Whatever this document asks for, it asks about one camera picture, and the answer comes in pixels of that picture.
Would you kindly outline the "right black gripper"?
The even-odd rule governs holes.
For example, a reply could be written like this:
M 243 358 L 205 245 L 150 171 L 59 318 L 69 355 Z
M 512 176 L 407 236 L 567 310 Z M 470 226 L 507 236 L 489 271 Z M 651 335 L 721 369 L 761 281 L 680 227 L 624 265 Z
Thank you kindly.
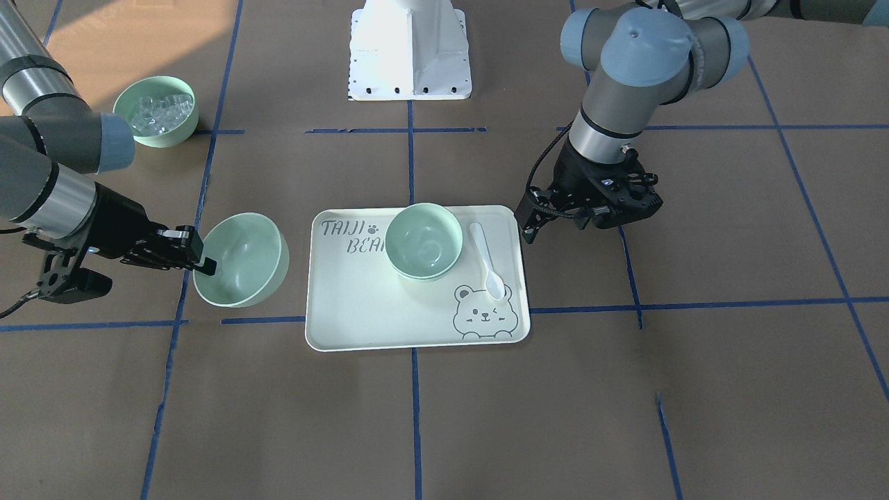
M 171 230 L 147 218 L 139 203 L 97 183 L 96 199 L 85 226 L 87 247 L 124 265 L 150 269 L 191 269 L 214 276 L 218 262 L 203 258 L 203 241 L 194 226 Z

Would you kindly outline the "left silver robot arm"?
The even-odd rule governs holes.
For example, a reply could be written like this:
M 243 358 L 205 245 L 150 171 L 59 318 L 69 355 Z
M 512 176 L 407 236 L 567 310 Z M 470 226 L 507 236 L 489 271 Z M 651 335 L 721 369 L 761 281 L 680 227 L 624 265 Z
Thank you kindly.
M 573 12 L 563 57 L 591 73 L 546 190 L 528 187 L 525 231 L 550 219 L 600 230 L 651 217 L 663 206 L 634 142 L 657 107 L 715 88 L 749 57 L 743 23 L 764 17 L 887 26 L 886 1 L 634 1 Z

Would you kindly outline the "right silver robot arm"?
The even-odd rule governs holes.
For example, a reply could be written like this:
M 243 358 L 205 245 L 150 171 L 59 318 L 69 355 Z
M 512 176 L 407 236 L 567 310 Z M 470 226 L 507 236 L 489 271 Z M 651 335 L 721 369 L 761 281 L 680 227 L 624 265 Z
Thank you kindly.
M 153 269 L 213 275 L 197 230 L 172 230 L 137 202 L 93 180 L 130 167 L 136 142 L 127 120 L 95 112 L 51 57 L 13 1 L 2 3 L 2 219 L 48 254 L 86 253 Z

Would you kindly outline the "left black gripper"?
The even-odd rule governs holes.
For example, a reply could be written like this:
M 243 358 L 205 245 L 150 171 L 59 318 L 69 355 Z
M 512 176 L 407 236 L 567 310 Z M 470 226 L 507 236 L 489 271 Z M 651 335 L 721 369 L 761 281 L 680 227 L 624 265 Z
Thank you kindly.
M 593 162 L 565 143 L 554 165 L 550 203 L 559 212 L 572 212 L 582 230 L 592 222 L 600 230 L 632 224 L 654 215 L 663 199 L 654 189 L 658 177 L 648 173 L 629 148 L 613 164 Z

